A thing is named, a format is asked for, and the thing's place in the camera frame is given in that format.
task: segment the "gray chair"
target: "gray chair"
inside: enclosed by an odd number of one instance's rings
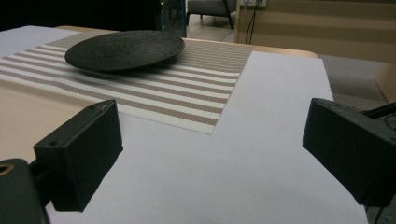
[[[231,13],[236,11],[236,0],[188,0],[186,25],[189,25],[190,14],[228,17],[231,29],[233,19]]]

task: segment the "plate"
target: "plate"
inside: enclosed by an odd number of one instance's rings
[[[179,54],[184,46],[181,37],[164,31],[127,31],[79,42],[64,58],[83,70],[117,72],[164,61]]]

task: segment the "placemat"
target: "placemat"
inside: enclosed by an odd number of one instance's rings
[[[94,101],[116,99],[121,113],[211,134],[251,46],[184,39],[175,58],[117,74],[91,74],[64,60],[85,32],[0,59],[0,78]]]

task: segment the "dark background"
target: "dark background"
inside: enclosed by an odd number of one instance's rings
[[[0,31],[25,25],[160,30],[160,0],[2,0]]]

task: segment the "tabletop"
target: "tabletop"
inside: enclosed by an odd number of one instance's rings
[[[0,56],[75,34],[4,31]],[[21,110],[38,109],[44,118],[36,125],[50,129],[92,101],[3,77],[0,84],[9,96],[0,98],[2,111],[20,106],[7,114],[9,125],[29,123],[35,113]],[[115,165],[83,213],[56,212],[50,203],[51,223],[367,223],[364,208],[302,147],[313,97],[332,100],[322,60],[253,50],[211,134],[120,113],[124,150]],[[37,108],[32,99],[46,103]],[[65,115],[42,115],[53,111]],[[27,131],[14,138],[34,135],[27,125],[18,129]],[[2,142],[1,160],[9,146]]]

